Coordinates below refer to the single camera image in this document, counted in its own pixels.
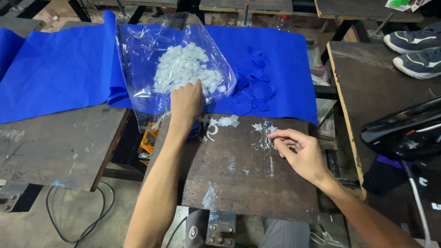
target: white cord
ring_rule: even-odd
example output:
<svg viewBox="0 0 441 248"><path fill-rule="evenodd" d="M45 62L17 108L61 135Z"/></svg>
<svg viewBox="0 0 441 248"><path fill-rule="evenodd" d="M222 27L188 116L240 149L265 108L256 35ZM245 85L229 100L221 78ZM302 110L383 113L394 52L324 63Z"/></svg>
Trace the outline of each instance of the white cord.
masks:
<svg viewBox="0 0 441 248"><path fill-rule="evenodd" d="M329 245L333 245L333 246L337 246L337 247L341 247L341 248L349 248L349 247L345 246L343 243L341 243L340 241L333 240L333 238L331 237L331 235L328 232L322 232L322 234L323 234L323 237L326 237L330 240L324 240L324 239L320 238L317 234L315 234L313 232L310 232L310 233L322 241L322 242L319 242L319 241L315 240L313 237L310 237L310 239L312 241L314 241L315 243L317 243L319 245L329 244Z"/></svg>
<svg viewBox="0 0 441 248"><path fill-rule="evenodd" d="M424 229L424 248L429 248L430 246L430 233L429 227L427 225L426 215L424 214L424 210L421 205L421 200L419 198L418 189L416 188L415 180L413 178L409 178L409 181L412 186L412 191L414 193L416 206L418 207L419 216L421 218L422 228Z"/></svg>

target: sneaker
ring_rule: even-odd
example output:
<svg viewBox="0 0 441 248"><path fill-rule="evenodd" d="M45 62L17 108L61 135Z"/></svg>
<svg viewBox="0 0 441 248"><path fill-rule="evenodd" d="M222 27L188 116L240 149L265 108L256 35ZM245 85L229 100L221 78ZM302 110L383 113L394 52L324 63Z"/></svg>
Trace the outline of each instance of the sneaker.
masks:
<svg viewBox="0 0 441 248"><path fill-rule="evenodd" d="M411 52L393 59L402 72L417 79L429 79L441 75L441 47Z"/></svg>
<svg viewBox="0 0 441 248"><path fill-rule="evenodd" d="M383 40L392 50L401 54L438 47L441 46L441 22L420 31L393 32L386 35Z"/></svg>

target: striped pants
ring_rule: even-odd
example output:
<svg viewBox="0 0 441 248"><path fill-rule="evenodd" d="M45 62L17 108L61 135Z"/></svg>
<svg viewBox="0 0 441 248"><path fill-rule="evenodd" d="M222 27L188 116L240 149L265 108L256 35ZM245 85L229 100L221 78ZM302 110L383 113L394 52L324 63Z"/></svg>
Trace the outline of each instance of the striped pants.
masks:
<svg viewBox="0 0 441 248"><path fill-rule="evenodd" d="M205 244L210 211L188 209L186 221L187 248L210 248ZM265 234L259 248L308 248L309 225L301 222L266 219Z"/></svg>

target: table leg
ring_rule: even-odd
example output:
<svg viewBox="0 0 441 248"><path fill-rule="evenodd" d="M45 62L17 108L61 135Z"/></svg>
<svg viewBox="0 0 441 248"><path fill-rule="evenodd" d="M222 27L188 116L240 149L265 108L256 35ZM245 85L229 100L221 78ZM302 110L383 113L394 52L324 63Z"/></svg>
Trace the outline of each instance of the table leg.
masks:
<svg viewBox="0 0 441 248"><path fill-rule="evenodd" d="M343 40L343 37L345 36L347 31L351 28L352 24L354 24L355 22L357 22L357 20L344 20L338 27L331 41ZM326 62L328 62L328 60L329 60L329 54L328 54L328 48L326 48L324 52L321 54L321 62L324 65L326 64Z"/></svg>
<svg viewBox="0 0 441 248"><path fill-rule="evenodd" d="M87 23L91 22L90 18L86 15L86 13L84 12L84 10L82 9L81 5L78 3L77 0L69 0L68 3L82 22L87 22Z"/></svg>

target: black heat press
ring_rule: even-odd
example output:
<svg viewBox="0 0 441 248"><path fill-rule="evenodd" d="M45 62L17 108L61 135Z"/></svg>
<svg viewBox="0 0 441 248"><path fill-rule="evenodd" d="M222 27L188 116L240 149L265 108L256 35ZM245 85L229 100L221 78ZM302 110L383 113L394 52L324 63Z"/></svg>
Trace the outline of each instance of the black heat press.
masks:
<svg viewBox="0 0 441 248"><path fill-rule="evenodd" d="M430 234L412 171L405 161L441 153L441 96L368 123L362 141L375 152L395 161L409 176L424 228L426 244Z"/></svg>

